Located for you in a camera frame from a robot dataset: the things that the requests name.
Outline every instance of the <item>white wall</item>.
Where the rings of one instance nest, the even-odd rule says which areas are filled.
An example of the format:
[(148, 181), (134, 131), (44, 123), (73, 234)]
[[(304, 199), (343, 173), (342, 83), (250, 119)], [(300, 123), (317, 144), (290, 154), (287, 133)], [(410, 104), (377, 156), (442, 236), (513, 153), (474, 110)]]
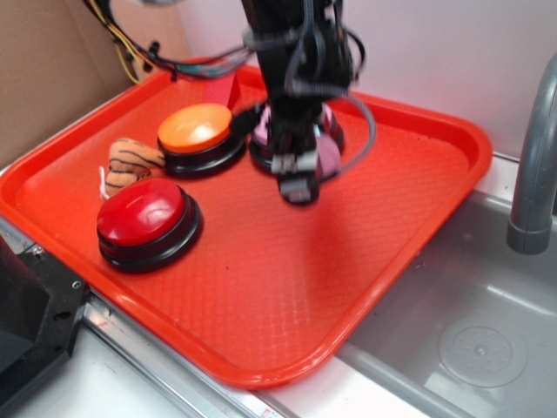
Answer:
[[(178, 6), (192, 55), (241, 43), (240, 0)], [(541, 74), (557, 52), (557, 0), (345, 0), (366, 44), (355, 90), (479, 125), (519, 156)]]

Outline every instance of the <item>cardboard box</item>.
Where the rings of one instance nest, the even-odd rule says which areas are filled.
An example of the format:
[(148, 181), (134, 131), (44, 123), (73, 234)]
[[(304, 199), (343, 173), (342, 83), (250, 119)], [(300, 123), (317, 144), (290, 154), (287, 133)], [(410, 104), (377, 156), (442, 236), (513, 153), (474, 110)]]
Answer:
[[(175, 34), (178, 47), (170, 39), (164, 47), (185, 56), (173, 8), (114, 3), (120, 26), (137, 34), (150, 22), (153, 34)], [(0, 39), (0, 167), (131, 86), (111, 38), (81, 0), (2, 2)]]

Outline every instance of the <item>sink drain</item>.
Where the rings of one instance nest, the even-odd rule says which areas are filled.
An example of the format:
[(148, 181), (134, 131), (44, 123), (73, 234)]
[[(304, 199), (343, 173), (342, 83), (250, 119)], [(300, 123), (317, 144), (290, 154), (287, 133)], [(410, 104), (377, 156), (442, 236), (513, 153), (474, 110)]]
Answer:
[(466, 317), (443, 331), (441, 361), (458, 379), (479, 388), (497, 388), (520, 376), (527, 363), (524, 341), (488, 317)]

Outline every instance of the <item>red tray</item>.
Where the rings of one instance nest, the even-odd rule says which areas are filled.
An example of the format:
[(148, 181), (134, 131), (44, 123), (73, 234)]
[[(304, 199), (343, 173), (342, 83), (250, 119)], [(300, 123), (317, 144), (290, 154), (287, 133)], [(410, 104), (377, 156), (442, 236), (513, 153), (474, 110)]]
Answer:
[[(265, 97), (258, 70), (217, 82), (159, 74), (14, 164), (0, 178), (0, 213), (205, 372), (242, 388), (293, 381), (330, 358), (487, 171), (492, 147), (473, 125), (360, 95), (378, 123), (364, 161), (300, 208), (244, 155), (208, 179), (177, 180), (205, 229), (182, 259), (119, 273), (97, 249), (98, 167), (111, 142), (156, 146), (158, 126), (200, 101), (237, 110)], [(343, 158), (366, 123), (331, 107)]]

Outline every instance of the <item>yellow wire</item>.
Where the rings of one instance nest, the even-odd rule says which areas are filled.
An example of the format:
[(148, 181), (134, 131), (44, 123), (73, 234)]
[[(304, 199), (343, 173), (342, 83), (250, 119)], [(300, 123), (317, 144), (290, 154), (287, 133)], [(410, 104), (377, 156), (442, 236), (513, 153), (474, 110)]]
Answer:
[[(98, 4), (97, 4), (96, 0), (87, 0), (87, 1), (91, 5), (93, 10), (95, 11), (95, 14), (98, 16), (99, 20), (109, 30), (109, 32), (112, 34), (112, 36), (114, 36), (118, 41), (120, 41), (120, 43), (125, 47), (125, 49), (131, 55), (131, 57), (136, 61), (136, 63), (138, 64), (139, 70), (141, 70), (141, 76), (142, 76), (142, 78), (144, 78), (145, 77), (145, 73), (144, 73), (144, 69), (143, 69), (144, 63), (147, 62), (148, 64), (150, 64), (152, 66), (156, 66), (156, 65), (150, 59), (147, 59), (146, 57), (144, 57), (138, 51), (138, 49), (133, 45), (131, 40), (121, 30), (119, 30), (113, 24), (107, 22), (107, 20), (103, 16), (103, 12), (98, 7)], [(118, 59), (120, 60), (120, 64), (124, 67), (124, 71), (125, 71), (126, 75), (128, 76), (128, 78), (133, 83), (140, 84), (141, 80), (139, 80), (136, 77), (133, 77), (133, 75), (131, 74), (131, 72), (130, 72), (130, 70), (129, 70), (126, 62), (125, 62), (124, 56), (122, 55), (122, 51), (118, 47), (116, 48), (116, 51), (117, 51), (117, 54), (118, 54)]]
[(134, 83), (134, 84), (141, 84), (141, 80), (135, 78), (133, 74), (131, 74), (130, 69), (128, 68), (127, 63), (125, 62), (124, 56), (122, 55), (122, 51), (118, 48), (118, 45), (114, 45), (116, 47), (116, 53), (118, 54), (118, 59), (122, 68), (124, 68), (126, 76)]

